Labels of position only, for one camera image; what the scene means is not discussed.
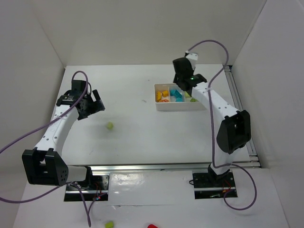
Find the long teal lego brick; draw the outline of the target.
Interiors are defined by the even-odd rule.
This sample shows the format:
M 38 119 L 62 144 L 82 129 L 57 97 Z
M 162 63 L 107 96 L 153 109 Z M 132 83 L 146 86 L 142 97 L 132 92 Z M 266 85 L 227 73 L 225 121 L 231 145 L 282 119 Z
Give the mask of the long teal lego brick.
M 174 96 L 175 98 L 182 98 L 182 94 L 176 89 L 170 90 L 170 96 Z

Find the small green lego cube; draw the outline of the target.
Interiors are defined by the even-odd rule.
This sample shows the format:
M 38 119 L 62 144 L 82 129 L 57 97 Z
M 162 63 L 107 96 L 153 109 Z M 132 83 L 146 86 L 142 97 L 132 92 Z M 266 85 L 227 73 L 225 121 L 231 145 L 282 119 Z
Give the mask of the small green lego cube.
M 111 129 L 113 129 L 114 124 L 112 122 L 108 122 L 106 127 L 107 127 L 108 130 L 111 130 Z

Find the small yellow lego brick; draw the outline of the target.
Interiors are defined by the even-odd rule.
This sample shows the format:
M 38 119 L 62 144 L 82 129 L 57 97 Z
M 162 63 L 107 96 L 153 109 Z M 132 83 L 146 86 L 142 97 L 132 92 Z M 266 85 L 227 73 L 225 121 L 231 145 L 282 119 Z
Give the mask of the small yellow lego brick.
M 163 97 L 168 97 L 169 96 L 168 90 L 162 91 L 161 94 L 162 94 Z

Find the yellow lego long brick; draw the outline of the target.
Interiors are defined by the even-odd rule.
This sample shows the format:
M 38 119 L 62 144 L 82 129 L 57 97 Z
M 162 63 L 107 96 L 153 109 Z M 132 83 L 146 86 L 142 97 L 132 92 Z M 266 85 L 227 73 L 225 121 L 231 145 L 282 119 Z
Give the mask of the yellow lego long brick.
M 156 102 L 159 102 L 160 100 L 161 100 L 161 98 L 162 98 L 162 92 L 160 92 L 160 91 L 157 91 L 156 92 Z

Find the orange printed lego brick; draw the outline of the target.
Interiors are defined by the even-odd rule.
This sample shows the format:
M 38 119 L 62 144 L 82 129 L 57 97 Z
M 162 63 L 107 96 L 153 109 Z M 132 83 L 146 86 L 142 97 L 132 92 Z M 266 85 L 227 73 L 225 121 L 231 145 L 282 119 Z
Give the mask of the orange printed lego brick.
M 161 99 L 160 101 L 158 101 L 158 103 L 168 103 L 170 102 L 170 100 L 168 99 Z

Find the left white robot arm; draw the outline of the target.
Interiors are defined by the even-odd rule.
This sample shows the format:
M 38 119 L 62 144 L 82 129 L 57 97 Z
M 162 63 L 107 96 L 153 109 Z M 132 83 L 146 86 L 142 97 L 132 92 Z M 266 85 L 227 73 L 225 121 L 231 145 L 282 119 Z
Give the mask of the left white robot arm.
M 28 182 L 33 185 L 63 186 L 69 182 L 88 182 L 92 171 L 87 166 L 68 166 L 62 149 L 75 121 L 105 110 L 97 90 L 88 92 L 88 83 L 73 80 L 71 89 L 55 106 L 54 123 L 32 150 L 25 150 L 22 161 Z

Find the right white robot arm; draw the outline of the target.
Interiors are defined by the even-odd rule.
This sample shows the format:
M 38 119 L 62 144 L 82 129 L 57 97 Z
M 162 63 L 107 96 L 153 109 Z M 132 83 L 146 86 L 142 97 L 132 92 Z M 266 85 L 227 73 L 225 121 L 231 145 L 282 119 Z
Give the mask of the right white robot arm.
M 198 57 L 173 60 L 173 82 L 210 112 L 212 163 L 209 171 L 224 175 L 230 169 L 236 154 L 251 139 L 250 114 L 240 111 L 222 98 L 200 74 L 194 74 Z

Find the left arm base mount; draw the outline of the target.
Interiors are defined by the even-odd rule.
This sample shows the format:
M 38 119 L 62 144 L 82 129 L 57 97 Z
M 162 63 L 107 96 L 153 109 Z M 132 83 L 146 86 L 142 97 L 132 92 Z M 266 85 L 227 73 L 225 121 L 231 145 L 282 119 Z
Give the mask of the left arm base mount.
M 109 174 L 94 175 L 90 182 L 78 182 L 76 185 L 81 190 L 85 201 L 108 201 Z M 74 185 L 66 187 L 64 201 L 82 201 L 81 194 Z

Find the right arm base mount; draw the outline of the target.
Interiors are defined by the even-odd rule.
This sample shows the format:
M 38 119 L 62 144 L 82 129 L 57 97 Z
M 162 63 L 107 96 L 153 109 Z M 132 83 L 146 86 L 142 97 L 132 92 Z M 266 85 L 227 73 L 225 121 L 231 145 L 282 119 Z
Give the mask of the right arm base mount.
M 232 171 L 213 179 L 208 171 L 193 172 L 192 179 L 188 181 L 194 188 L 194 198 L 200 199 L 220 199 L 226 194 L 227 198 L 237 198 L 237 189 Z

